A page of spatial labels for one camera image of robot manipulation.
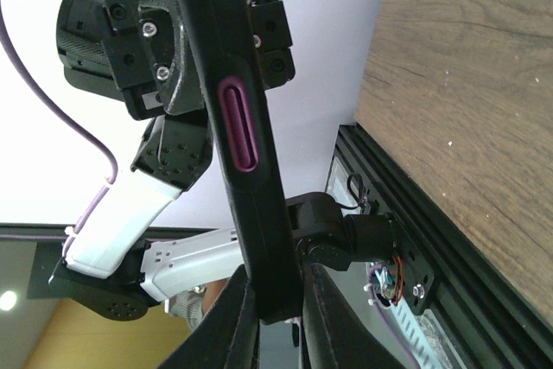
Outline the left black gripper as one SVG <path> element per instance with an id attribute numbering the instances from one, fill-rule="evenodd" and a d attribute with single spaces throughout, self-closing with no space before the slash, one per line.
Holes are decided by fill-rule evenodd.
<path id="1" fill-rule="evenodd" d="M 71 86 L 135 120 L 205 106 L 178 0 L 62 0 L 56 46 Z"/>

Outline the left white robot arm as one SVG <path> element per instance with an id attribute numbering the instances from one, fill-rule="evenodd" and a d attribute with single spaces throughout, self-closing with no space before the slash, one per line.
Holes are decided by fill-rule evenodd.
<path id="1" fill-rule="evenodd" d="M 55 42 L 67 81 L 147 122 L 67 239 L 50 283 L 113 320 L 244 268 L 259 314 L 299 314 L 301 262 L 389 261 L 395 226 L 330 195 L 284 196 L 265 93 L 294 77 L 281 0 L 62 0 Z M 233 226 L 158 235 L 157 217 L 219 158 Z"/>

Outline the black phone case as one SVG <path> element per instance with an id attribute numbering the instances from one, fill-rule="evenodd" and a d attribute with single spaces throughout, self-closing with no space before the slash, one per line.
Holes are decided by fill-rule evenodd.
<path id="1" fill-rule="evenodd" d="M 302 279 L 246 0 L 178 0 L 245 268 L 265 324 L 300 315 Z"/>

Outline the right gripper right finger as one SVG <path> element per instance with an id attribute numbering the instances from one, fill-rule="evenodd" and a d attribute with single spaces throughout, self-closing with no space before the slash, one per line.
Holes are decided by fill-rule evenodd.
<path id="1" fill-rule="evenodd" d="M 365 327 L 320 264 L 303 265 L 301 368 L 401 368 Z"/>

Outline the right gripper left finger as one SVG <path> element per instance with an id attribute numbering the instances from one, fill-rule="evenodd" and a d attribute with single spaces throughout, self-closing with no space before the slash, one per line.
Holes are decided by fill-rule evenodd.
<path id="1" fill-rule="evenodd" d="M 243 265 L 234 271 L 202 323 L 160 367 L 259 367 L 256 297 Z"/>

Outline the maroon phone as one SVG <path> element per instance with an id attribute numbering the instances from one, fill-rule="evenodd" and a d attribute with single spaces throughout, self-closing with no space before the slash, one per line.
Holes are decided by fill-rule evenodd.
<path id="1" fill-rule="evenodd" d="M 250 173 L 258 166 L 258 152 L 245 86 L 240 78 L 227 76 L 217 94 L 233 164 L 239 172 Z"/>

